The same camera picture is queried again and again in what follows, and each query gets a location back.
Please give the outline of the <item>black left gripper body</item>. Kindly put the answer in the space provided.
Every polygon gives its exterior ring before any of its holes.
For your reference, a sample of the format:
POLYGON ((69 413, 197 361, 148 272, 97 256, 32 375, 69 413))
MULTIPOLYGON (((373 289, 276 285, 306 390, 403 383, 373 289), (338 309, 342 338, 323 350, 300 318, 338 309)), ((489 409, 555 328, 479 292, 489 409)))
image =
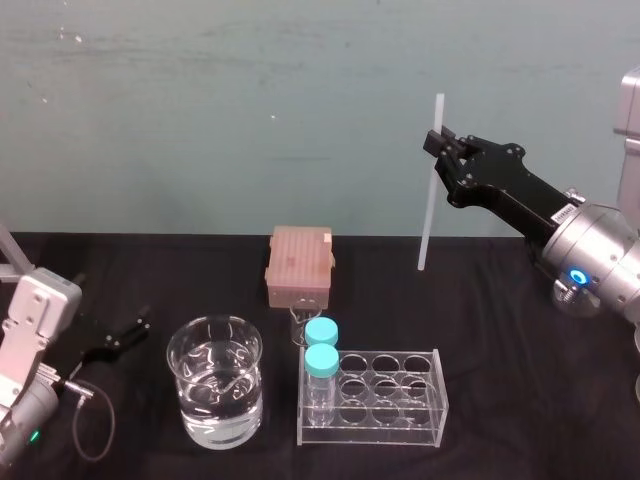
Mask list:
POLYGON ((97 321, 78 313, 48 349, 48 365, 59 377, 71 379, 85 363, 107 350, 109 335, 97 321))

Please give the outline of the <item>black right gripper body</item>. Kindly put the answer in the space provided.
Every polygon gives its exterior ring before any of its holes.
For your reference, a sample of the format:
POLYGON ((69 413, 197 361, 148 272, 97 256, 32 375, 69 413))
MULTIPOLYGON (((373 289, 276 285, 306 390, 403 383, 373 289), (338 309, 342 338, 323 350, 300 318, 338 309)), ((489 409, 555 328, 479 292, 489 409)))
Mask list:
POLYGON ((515 143, 448 138, 447 201, 456 208, 484 208, 544 246, 559 229, 552 216, 577 202, 527 170, 524 155, 524 148, 515 143))

